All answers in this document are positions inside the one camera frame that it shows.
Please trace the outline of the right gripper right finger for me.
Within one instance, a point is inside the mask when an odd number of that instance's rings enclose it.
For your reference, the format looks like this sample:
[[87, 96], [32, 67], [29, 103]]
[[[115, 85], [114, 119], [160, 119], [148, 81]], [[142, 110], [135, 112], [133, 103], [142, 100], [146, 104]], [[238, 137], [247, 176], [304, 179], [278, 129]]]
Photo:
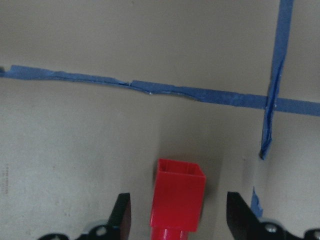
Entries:
[[264, 240], [263, 226], [238, 192], [228, 192], [226, 222], [234, 240]]

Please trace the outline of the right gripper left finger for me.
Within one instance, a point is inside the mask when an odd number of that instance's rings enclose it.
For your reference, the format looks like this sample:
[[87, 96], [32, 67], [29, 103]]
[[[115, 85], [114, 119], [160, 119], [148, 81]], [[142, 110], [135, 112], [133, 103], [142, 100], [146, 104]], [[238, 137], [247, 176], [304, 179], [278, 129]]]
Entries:
[[128, 240], [131, 223], [131, 195], [120, 193], [107, 222], [107, 239]]

